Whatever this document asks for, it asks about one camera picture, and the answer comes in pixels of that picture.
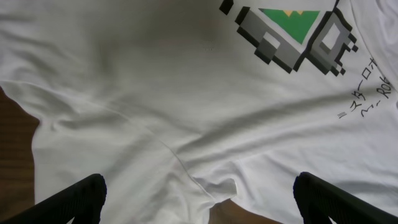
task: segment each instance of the printed graphic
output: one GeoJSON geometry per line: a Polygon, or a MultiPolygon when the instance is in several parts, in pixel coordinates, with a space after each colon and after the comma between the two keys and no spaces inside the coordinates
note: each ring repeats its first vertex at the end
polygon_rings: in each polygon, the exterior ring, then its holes
{"type": "MultiPolygon", "coordinates": [[[[228,15],[233,5],[233,0],[224,0],[220,10],[228,15]]],[[[235,22],[239,25],[237,32],[256,47],[256,56],[266,64],[275,62],[288,73],[292,70],[297,72],[307,58],[325,75],[329,71],[335,76],[339,73],[344,75],[341,57],[345,51],[358,50],[355,46],[356,38],[351,34],[352,27],[336,6],[324,14],[320,11],[243,7],[235,22]],[[260,10],[270,22],[264,22],[266,19],[261,18],[261,13],[253,10],[260,10]],[[283,35],[289,35],[304,50],[299,51],[283,35]]]]}

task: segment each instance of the brown wooden surface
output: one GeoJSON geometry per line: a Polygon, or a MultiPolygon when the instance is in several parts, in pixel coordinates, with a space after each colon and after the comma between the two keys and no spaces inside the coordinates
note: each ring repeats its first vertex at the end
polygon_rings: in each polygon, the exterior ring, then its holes
{"type": "MultiPolygon", "coordinates": [[[[39,121],[0,88],[0,221],[34,205],[33,133],[39,121]]],[[[209,224],[276,224],[230,200],[210,210],[209,224]]]]}

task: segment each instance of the white fabric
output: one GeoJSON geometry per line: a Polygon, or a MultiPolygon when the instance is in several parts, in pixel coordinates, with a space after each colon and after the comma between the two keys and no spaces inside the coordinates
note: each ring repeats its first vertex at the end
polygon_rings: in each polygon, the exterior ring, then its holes
{"type": "Polygon", "coordinates": [[[100,173],[102,223],[205,223],[230,197],[301,223],[292,186],[309,171],[398,215],[398,96],[376,91],[397,73],[356,27],[361,12],[340,2],[359,49],[336,77],[307,59],[290,74],[264,63],[234,23],[242,6],[324,13],[334,2],[242,0],[228,16],[220,4],[0,1],[0,85],[40,119],[36,202],[100,173]],[[350,112],[371,57],[366,101],[350,112]]]}

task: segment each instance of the white t-shirt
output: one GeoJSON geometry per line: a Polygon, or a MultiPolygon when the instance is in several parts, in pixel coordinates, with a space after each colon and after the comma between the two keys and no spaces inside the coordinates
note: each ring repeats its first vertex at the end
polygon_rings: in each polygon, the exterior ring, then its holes
{"type": "Polygon", "coordinates": [[[398,215],[397,41],[374,44],[361,2],[0,1],[36,202],[100,173],[102,223],[206,223],[231,197],[301,223],[308,171],[398,215]]]}

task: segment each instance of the green triangle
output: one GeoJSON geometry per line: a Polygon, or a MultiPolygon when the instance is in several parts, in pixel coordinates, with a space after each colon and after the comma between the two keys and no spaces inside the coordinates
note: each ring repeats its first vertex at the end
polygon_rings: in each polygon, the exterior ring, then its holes
{"type": "Polygon", "coordinates": [[[283,10],[260,9],[267,17],[276,22],[293,39],[302,44],[312,24],[319,15],[319,11],[303,11],[301,15],[293,11],[288,16],[283,10]]]}

